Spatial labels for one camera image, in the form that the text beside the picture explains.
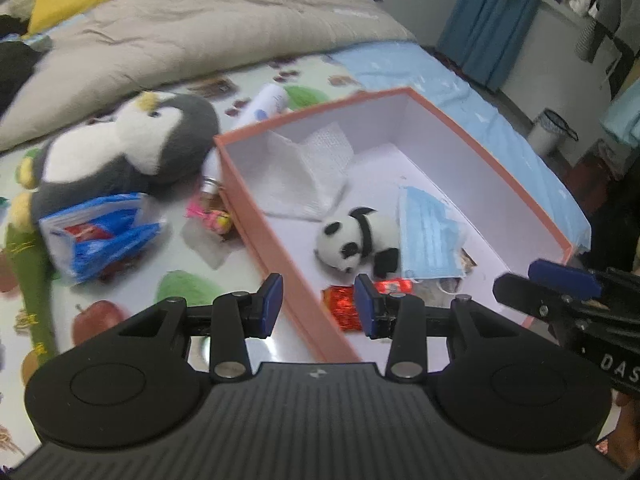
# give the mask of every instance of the cardboard box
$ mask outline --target cardboard box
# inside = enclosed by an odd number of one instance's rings
[[[267,131],[302,142],[333,122],[355,154],[337,212],[369,206],[395,217],[399,186],[418,187],[449,203],[455,219],[466,226],[464,248],[478,264],[460,292],[524,322],[524,314],[494,300],[494,279],[507,270],[526,275],[537,258],[566,262],[572,254],[569,240],[484,147],[420,94],[409,88],[363,92],[216,137],[225,200],[238,231],[265,274],[283,275],[284,309],[315,357],[383,366],[388,344],[340,331],[321,303],[321,291],[353,283],[354,275],[332,274],[316,260],[318,222],[276,218],[258,210],[244,176],[259,171]]]

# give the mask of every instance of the trash can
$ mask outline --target trash can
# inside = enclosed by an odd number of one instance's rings
[[[578,140],[566,121],[553,110],[545,108],[533,123],[527,142],[537,156],[547,156],[565,139]]]

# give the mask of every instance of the light blue bed sheet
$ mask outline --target light blue bed sheet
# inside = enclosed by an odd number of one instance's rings
[[[498,110],[415,43],[382,41],[334,52],[367,90],[411,86],[480,142],[522,184],[574,246],[591,247],[591,226],[558,177]]]

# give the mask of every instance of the green plush strap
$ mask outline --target green plush strap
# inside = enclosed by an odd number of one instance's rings
[[[6,229],[5,248],[18,279],[27,313],[33,349],[42,365],[58,355],[50,311],[52,266],[38,231],[23,233],[12,224]]]

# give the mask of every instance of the person's hand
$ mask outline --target person's hand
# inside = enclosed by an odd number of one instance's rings
[[[625,394],[616,394],[620,418],[608,437],[607,457],[627,469],[640,460],[640,402]]]

